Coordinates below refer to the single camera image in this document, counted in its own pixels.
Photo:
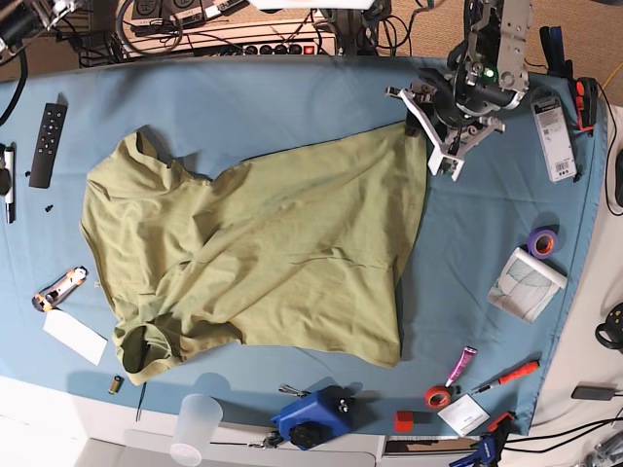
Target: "pen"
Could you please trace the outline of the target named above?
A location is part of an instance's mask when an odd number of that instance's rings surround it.
[[[5,168],[9,172],[9,177],[11,178],[11,187],[9,191],[4,196],[4,203],[7,209],[7,224],[11,224],[13,222],[13,185],[14,185],[14,163],[15,163],[15,149],[11,146],[7,146],[4,150],[4,164]]]

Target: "screwdriver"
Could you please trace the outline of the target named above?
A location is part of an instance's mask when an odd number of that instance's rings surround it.
[[[492,387],[506,384],[508,381],[512,381],[513,379],[517,379],[518,377],[524,377],[525,375],[529,375],[530,373],[536,371],[537,368],[538,360],[532,360],[531,362],[522,365],[517,370],[509,373],[508,375],[504,375],[503,377],[499,377],[498,379],[496,379],[494,382],[490,382],[489,384],[480,386],[478,389],[473,391],[472,394],[480,394],[481,392],[485,392]]]

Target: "red screwdriver handle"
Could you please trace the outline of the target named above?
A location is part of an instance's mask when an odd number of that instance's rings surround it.
[[[505,384],[508,381],[512,381],[513,379],[517,379],[518,377],[524,377],[525,375],[529,375],[530,373],[536,371],[538,368],[538,360],[533,360],[526,365],[519,367],[512,373],[505,375],[497,380],[500,384]]]

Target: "purple tape roll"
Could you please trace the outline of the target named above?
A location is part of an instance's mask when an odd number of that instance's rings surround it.
[[[528,250],[538,260],[544,260],[554,254],[556,234],[549,229],[535,229],[528,235]]]

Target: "clear plastic cup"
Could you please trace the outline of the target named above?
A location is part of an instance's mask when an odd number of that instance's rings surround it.
[[[171,457],[185,467],[196,467],[202,462],[202,452],[223,418],[223,409],[209,396],[191,394],[182,401],[170,447]]]

